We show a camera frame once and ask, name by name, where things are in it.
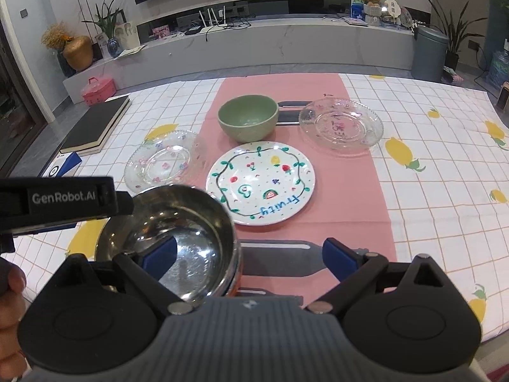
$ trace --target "black notebook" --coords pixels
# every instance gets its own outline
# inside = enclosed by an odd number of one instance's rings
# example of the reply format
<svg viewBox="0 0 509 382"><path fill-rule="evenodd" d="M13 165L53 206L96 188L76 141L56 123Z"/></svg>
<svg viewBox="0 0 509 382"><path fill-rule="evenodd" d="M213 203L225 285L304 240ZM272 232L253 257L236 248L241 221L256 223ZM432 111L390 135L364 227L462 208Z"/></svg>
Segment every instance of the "black notebook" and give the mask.
<svg viewBox="0 0 509 382"><path fill-rule="evenodd" d="M71 129L60 149L60 153L80 152L96 149L106 142L113 126L129 104L129 96L90 106L87 113Z"/></svg>

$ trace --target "pink storage box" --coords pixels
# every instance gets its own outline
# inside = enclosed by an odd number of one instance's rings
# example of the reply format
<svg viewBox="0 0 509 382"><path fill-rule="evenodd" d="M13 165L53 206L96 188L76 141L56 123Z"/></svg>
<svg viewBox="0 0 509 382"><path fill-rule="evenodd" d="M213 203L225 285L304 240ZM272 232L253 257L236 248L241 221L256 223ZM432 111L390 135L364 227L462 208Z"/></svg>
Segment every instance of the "pink storage box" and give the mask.
<svg viewBox="0 0 509 382"><path fill-rule="evenodd" d="M115 82L113 79L92 77L88 80L88 85L81 91L88 106L96 103L105 102L116 93Z"/></svg>

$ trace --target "pink stripe on tablecloth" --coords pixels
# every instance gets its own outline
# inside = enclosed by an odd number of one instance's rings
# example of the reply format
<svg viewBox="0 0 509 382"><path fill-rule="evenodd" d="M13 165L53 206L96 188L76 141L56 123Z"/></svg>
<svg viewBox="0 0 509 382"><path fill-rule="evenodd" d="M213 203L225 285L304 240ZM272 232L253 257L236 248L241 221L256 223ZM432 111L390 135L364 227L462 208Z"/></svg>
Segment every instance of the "pink stripe on tablecloth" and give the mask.
<svg viewBox="0 0 509 382"><path fill-rule="evenodd" d="M226 79L207 113L200 137L207 144L210 168L216 159L238 143L229 139L217 122L223 103L236 96L261 94L277 102L311 101L324 95L348 98L348 92L337 74L277 74ZM316 187L306 207L297 215L266 227L237 226L242 239L305 240L322 245L334 237L350 248L367 248L395 261L390 219L370 155L344 158L314 144L299 126L278 126L267 140L279 141L299 149L311 161L316 172ZM201 173L196 185L204 188L207 173ZM304 304L309 303L337 284L328 272L318 274L301 289ZM291 293L291 278L244 278L243 287L260 287L276 294Z"/></svg>

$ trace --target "metal screw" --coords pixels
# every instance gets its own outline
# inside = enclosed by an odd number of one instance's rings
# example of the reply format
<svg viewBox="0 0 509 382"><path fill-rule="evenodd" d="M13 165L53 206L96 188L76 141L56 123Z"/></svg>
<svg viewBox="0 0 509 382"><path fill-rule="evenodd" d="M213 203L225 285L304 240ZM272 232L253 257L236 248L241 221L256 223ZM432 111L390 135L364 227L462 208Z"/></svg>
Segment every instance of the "metal screw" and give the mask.
<svg viewBox="0 0 509 382"><path fill-rule="evenodd" d="M332 305L326 301L314 301L309 306L307 306L307 310L314 314L326 314L332 312Z"/></svg>
<svg viewBox="0 0 509 382"><path fill-rule="evenodd" d="M176 301L168 306L168 311L171 314L182 316L192 312L192 306L183 301Z"/></svg>

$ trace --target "blue glass vase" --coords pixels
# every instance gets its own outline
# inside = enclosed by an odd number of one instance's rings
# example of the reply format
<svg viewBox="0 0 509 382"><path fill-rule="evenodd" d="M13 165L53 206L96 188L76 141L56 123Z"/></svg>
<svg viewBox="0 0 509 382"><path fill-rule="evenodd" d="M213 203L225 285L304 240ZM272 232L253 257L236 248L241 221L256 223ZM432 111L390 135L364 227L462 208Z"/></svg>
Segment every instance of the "blue glass vase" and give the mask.
<svg viewBox="0 0 509 382"><path fill-rule="evenodd" d="M120 40L116 37L109 39L108 43L106 43L106 47L108 47L108 53L114 59L120 56L124 50L122 49L122 45L120 44Z"/></svg>

